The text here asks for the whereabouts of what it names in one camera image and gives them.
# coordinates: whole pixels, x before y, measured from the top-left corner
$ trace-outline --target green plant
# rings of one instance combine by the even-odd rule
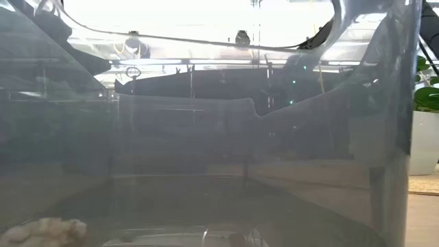
[[[430,69],[431,65],[427,64],[424,57],[418,56],[418,66],[416,81],[420,82],[421,76],[426,81],[426,87],[416,90],[414,93],[415,110],[439,113],[439,89],[433,87],[434,84],[439,83],[438,76],[431,76],[429,80],[424,76],[423,71]]]

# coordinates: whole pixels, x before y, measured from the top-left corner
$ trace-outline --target white pot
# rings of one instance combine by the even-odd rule
[[[415,111],[412,127],[410,175],[434,173],[439,159],[439,113]]]

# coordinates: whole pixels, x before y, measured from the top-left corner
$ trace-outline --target clear plastic container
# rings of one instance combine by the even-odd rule
[[[0,246],[404,246],[419,3],[287,48],[0,0]]]

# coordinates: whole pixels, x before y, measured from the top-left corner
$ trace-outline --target potted plant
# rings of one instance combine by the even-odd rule
[[[410,175],[432,174],[439,159],[439,88],[434,86],[439,83],[439,78],[427,78],[425,72],[429,69],[431,65],[426,59],[418,56]]]

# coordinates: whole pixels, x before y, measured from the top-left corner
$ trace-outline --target leaf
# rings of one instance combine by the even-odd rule
[[[419,108],[439,110],[439,89],[430,86],[418,89],[414,93],[414,100]]]
[[[423,56],[418,56],[418,66],[419,65],[425,65],[427,60]]]
[[[439,77],[437,77],[437,76],[431,76],[430,77],[430,85],[434,85],[434,84],[436,84],[436,83],[439,83]]]
[[[424,71],[426,69],[429,69],[430,65],[428,64],[418,64],[418,67],[416,68],[417,72]]]

